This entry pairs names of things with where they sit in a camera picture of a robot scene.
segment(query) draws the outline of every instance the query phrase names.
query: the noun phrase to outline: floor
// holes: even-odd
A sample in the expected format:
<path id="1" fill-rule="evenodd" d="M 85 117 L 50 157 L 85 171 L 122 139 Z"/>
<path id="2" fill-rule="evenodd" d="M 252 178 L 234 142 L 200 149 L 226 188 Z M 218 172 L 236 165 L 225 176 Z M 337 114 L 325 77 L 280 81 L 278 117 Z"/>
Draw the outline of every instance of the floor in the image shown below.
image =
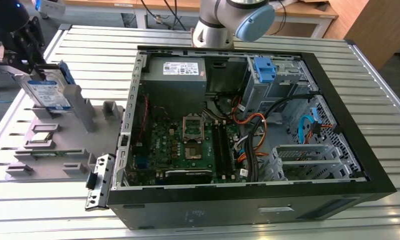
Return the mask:
<path id="1" fill-rule="evenodd" d="M 33 8 L 27 8 L 27 12 L 31 16 L 38 16 L 37 11 Z M 41 21 L 41 30 L 43 39 L 47 45 L 53 35 L 61 24 L 74 24 L 74 25 L 88 25 L 88 26 L 102 26 L 102 27 L 126 27 L 136 28 L 136 20 L 132 14 L 117 14 L 117 13 L 97 13 L 97 12 L 77 12 L 66 11 L 63 19 L 62 18 L 49 18 Z M 173 24 L 173 17 L 169 16 L 164 21 Z M 194 17 L 182 17 L 180 19 L 185 28 L 193 28 L 197 23 Z M 148 26 L 153 29 L 168 29 L 168 26 L 157 24 L 156 21 L 149 17 Z M 180 25 L 174 26 L 176 30 L 182 30 Z M 382 78 L 388 82 L 394 93 L 400 97 L 400 60 L 397 56 L 393 56 L 382 69 L 378 71 Z M 19 91 L 18 85 L 14 83 L 10 76 L 5 73 L 0 74 L 0 101 L 10 101 Z M 0 120 L 10 106 L 10 103 L 0 103 Z"/>

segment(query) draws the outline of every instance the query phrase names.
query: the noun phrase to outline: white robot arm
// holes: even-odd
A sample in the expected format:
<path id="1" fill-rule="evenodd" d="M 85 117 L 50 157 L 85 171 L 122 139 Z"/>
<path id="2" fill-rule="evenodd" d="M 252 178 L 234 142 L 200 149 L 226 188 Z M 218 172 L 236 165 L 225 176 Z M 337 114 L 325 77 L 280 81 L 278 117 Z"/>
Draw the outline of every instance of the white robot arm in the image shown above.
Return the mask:
<path id="1" fill-rule="evenodd" d="M 268 0 L 201 0 L 192 45 L 197 48 L 232 48 L 233 34 L 241 41 L 253 42 L 273 21 L 274 9 Z"/>

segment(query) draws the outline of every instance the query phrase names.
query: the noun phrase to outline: metal bracket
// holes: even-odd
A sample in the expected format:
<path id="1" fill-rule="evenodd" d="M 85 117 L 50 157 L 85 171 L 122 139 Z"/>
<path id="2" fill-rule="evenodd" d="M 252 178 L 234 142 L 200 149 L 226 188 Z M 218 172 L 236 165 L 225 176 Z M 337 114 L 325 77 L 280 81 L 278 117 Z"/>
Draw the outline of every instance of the metal bracket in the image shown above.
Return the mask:
<path id="1" fill-rule="evenodd" d="M 89 189 L 85 201 L 85 211 L 106 210 L 109 187 L 112 183 L 116 155 L 106 154 L 96 160 L 94 171 L 89 173 L 85 187 Z"/>

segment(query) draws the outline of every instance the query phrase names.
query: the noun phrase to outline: motherboard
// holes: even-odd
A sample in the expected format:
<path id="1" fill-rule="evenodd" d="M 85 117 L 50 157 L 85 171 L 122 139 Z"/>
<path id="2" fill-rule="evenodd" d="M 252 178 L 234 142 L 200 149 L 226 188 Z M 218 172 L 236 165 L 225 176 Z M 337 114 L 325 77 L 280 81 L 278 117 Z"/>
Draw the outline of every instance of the motherboard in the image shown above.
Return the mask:
<path id="1" fill-rule="evenodd" d="M 232 147 L 238 127 L 225 122 L 204 122 L 196 114 L 182 121 L 152 124 L 148 156 L 133 156 L 128 173 L 130 186 L 236 183 Z"/>

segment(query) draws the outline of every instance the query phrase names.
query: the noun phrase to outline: aluminum table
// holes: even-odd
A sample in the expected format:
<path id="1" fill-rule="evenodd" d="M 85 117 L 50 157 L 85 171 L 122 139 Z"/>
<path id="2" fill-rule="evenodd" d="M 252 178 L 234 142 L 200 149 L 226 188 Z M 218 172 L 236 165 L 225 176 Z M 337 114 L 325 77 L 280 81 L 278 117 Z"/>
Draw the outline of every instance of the aluminum table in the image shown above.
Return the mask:
<path id="1" fill-rule="evenodd" d="M 137 45 L 189 46 L 190 34 L 71 26 L 58 30 L 47 62 L 67 63 L 93 105 L 125 106 Z M 238 49 L 312 52 L 334 85 L 397 192 L 324 221 L 130 231 L 110 210 L 85 212 L 84 182 L 0 182 L 0 239 L 400 239 L 400 100 L 354 45 L 341 40 L 266 36 Z M 0 179 L 22 145 L 33 113 L 19 92 L 0 123 Z"/>

